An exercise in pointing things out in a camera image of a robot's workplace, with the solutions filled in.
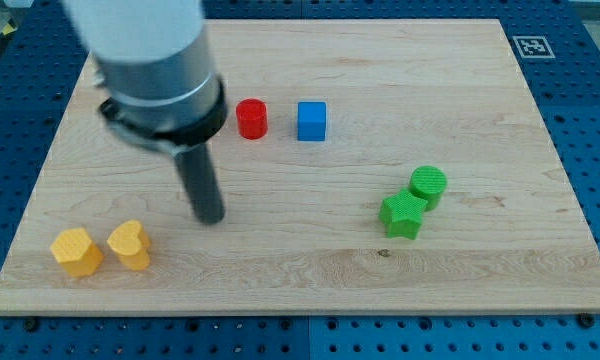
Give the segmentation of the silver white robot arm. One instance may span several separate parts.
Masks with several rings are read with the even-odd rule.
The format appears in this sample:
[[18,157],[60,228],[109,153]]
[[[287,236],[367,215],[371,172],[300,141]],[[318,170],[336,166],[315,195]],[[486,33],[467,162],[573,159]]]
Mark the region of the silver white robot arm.
[[202,149],[227,116],[201,0],[62,0],[109,93],[107,127],[170,155]]

